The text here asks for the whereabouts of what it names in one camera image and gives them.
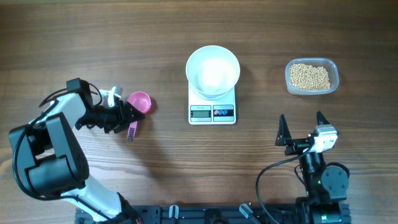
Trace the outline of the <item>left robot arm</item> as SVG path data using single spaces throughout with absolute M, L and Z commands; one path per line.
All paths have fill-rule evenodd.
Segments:
M 107 189 L 92 175 L 73 132 L 95 126 L 108 134 L 120 133 L 144 113 L 111 91 L 96 90 L 110 105 L 93 103 L 92 84 L 75 78 L 64 89 L 46 97 L 49 107 L 32 121 L 9 132 L 12 169 L 18 187 L 41 201 L 63 200 L 88 214 L 92 223 L 141 223 L 140 214 L 119 193 Z

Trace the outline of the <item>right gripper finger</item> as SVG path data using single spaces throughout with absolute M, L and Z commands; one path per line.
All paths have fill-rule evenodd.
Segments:
M 317 111 L 317 124 L 318 125 L 329 125 L 330 122 L 324 117 L 321 111 Z
M 285 120 L 285 116 L 282 114 L 279 117 L 279 129 L 275 139 L 276 146 L 288 146 L 292 143 L 292 137 L 289 131 L 289 127 Z

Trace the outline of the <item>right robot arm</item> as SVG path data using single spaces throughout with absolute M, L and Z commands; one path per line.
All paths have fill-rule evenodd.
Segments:
M 334 148 L 338 131 L 317 112 L 317 125 L 305 138 L 291 137 L 285 116 L 279 118 L 277 146 L 285 146 L 286 156 L 298 156 L 306 197 L 296 200 L 298 223 L 351 223 L 347 199 L 349 169 L 338 162 L 325 162 L 323 153 Z

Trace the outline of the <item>pink plastic measuring scoop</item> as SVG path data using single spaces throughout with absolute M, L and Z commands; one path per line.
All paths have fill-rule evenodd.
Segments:
M 133 94 L 130 95 L 130 97 L 127 99 L 127 101 L 133 105 L 136 109 L 138 109 L 141 113 L 146 114 L 150 108 L 151 108 L 151 99 L 150 96 L 143 92 L 143 91 L 137 91 Z M 137 131 L 137 125 L 138 122 L 135 121 L 130 124 L 128 133 L 127 133 L 127 139 L 129 141 L 133 141 L 135 133 Z

